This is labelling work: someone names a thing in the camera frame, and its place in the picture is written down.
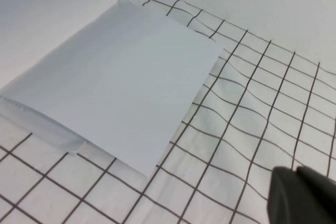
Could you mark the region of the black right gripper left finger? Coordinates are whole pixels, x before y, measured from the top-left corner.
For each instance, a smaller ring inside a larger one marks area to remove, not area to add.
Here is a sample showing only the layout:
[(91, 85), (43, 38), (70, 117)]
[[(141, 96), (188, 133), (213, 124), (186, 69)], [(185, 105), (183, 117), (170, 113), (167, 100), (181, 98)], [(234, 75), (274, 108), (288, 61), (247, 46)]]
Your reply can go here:
[(272, 170), (267, 202), (269, 222), (335, 223), (335, 209), (324, 209), (296, 170), (282, 166)]

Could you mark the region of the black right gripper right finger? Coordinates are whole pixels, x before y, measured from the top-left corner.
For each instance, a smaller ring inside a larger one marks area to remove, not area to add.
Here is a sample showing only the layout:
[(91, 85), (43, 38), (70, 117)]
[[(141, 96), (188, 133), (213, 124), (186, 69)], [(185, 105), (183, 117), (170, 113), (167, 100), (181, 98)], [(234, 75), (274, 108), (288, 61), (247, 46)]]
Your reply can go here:
[(324, 209), (335, 209), (335, 183), (308, 166), (299, 166), (296, 173), (303, 179)]

